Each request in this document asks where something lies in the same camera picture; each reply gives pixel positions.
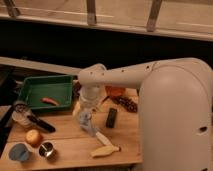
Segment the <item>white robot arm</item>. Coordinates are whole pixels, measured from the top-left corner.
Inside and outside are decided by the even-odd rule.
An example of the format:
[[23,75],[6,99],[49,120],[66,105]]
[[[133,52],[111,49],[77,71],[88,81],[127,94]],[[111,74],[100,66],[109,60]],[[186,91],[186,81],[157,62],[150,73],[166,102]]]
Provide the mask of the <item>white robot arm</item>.
[[180,58],[111,70],[96,64],[78,80],[83,106],[96,102],[101,85],[139,91],[143,171],[213,171],[213,68],[206,62]]

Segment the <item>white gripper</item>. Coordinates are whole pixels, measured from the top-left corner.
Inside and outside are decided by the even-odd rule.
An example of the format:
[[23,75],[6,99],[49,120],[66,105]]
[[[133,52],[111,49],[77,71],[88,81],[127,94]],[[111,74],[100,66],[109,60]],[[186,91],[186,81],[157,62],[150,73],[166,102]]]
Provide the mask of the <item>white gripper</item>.
[[73,107],[72,115],[76,117],[82,109],[93,109],[95,112],[101,112],[100,102],[100,87],[99,86],[83,86],[80,89],[79,101]]

